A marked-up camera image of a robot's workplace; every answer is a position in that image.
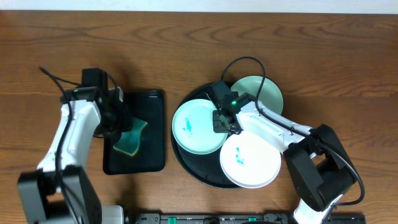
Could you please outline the green yellow sponge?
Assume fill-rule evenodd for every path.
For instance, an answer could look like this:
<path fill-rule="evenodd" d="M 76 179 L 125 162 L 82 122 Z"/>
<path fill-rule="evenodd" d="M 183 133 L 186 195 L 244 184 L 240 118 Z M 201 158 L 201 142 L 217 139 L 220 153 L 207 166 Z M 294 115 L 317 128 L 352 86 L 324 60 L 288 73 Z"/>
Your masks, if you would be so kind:
<path fill-rule="evenodd" d="M 146 126 L 146 121 L 133 117 L 131 130 L 121 134 L 113 149 L 133 157 L 140 148 L 142 132 Z"/>

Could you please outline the mint green plate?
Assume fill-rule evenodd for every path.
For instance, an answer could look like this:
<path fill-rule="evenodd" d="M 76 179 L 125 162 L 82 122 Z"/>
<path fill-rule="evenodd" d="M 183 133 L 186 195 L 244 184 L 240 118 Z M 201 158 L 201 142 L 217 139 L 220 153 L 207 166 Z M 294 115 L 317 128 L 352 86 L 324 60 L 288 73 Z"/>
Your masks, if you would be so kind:
<path fill-rule="evenodd" d="M 185 151 L 192 154 L 210 154 L 226 141 L 227 133 L 213 130 L 215 105 L 210 100 L 194 99 L 183 103 L 172 120 L 172 133 Z"/>

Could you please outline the white plate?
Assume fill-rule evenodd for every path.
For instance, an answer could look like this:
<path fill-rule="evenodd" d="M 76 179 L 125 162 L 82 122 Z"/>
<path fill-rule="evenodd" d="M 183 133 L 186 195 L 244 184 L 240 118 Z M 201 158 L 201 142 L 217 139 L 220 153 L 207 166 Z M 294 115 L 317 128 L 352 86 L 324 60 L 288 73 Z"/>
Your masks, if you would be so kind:
<path fill-rule="evenodd" d="M 234 184 L 257 189 L 271 183 L 281 167 L 280 152 L 253 133 L 230 136 L 221 147 L 220 165 Z"/>

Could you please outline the sage green plate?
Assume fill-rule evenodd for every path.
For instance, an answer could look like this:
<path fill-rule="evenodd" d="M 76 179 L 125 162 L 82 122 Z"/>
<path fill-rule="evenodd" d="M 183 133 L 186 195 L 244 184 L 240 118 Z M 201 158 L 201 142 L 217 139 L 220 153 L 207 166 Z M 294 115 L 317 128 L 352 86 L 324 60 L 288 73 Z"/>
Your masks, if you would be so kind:
<path fill-rule="evenodd" d="M 244 77 L 234 83 L 231 87 L 231 90 L 237 91 L 239 95 L 242 95 L 243 93 L 249 93 L 252 96 L 256 96 L 261 81 L 262 77 L 260 76 Z M 261 88 L 259 101 L 271 111 L 279 115 L 282 114 L 284 107 L 282 92 L 280 91 L 279 87 L 268 78 L 265 79 Z"/>

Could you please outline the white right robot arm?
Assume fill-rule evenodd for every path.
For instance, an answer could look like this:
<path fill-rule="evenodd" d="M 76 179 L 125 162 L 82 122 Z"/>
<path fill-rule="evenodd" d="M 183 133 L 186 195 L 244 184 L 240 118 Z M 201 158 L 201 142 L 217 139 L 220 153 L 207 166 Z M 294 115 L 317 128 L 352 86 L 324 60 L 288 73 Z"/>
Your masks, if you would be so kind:
<path fill-rule="evenodd" d="M 329 126 L 292 122 L 248 93 L 211 100 L 215 132 L 230 133 L 220 152 L 224 174 L 240 187 L 259 188 L 276 178 L 284 161 L 300 196 L 295 223 L 323 223 L 352 185 L 363 183 Z"/>

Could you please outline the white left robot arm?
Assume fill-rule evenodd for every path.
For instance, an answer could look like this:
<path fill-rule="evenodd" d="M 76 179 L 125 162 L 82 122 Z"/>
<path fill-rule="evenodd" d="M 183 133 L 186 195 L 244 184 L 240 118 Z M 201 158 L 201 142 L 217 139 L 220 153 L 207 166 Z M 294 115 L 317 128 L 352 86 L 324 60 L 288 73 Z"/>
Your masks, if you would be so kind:
<path fill-rule="evenodd" d="M 103 205 L 86 174 L 93 137 L 118 141 L 131 129 L 120 88 L 81 87 L 63 92 L 61 119 L 49 151 L 17 189 L 28 223 L 127 223 L 121 205 Z"/>

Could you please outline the black rectangular tray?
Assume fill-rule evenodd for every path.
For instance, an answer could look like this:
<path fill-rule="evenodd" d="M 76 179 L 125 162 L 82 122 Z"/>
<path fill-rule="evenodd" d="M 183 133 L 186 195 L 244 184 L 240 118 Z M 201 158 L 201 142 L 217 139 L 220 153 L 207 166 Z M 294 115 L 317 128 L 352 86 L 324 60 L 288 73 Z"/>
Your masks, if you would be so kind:
<path fill-rule="evenodd" d="M 108 175 L 157 172 L 165 166 L 165 103 L 161 90 L 124 94 L 132 117 L 147 122 L 138 152 L 129 156 L 113 149 L 116 141 L 104 140 L 103 171 Z"/>

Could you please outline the black round tray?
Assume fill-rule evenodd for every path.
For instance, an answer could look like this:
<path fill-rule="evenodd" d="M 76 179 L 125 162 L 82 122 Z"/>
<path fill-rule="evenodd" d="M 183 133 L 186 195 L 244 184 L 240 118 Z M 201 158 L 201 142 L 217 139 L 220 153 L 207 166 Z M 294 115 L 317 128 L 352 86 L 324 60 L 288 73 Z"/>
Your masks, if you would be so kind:
<path fill-rule="evenodd" d="M 183 99 L 179 107 L 189 100 L 210 100 L 206 94 L 206 91 L 210 85 L 211 83 L 207 83 L 193 90 Z M 172 125 L 170 135 L 172 147 L 179 163 L 192 177 L 206 185 L 219 189 L 237 189 L 239 187 L 230 181 L 221 169 L 220 151 L 222 146 L 210 154 L 192 154 L 185 151 L 181 146 L 178 145 L 172 133 Z"/>

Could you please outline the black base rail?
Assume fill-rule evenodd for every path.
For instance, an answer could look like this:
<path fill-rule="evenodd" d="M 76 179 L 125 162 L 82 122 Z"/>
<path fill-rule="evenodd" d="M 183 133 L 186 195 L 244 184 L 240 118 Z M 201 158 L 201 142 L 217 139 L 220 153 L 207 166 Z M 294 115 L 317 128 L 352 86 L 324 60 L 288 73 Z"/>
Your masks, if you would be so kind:
<path fill-rule="evenodd" d="M 142 213 L 134 218 L 135 224 L 240 224 L 240 223 L 297 223 L 287 213 L 267 213 L 265 215 L 161 215 Z M 366 224 L 364 215 L 332 215 L 322 221 L 326 224 Z"/>

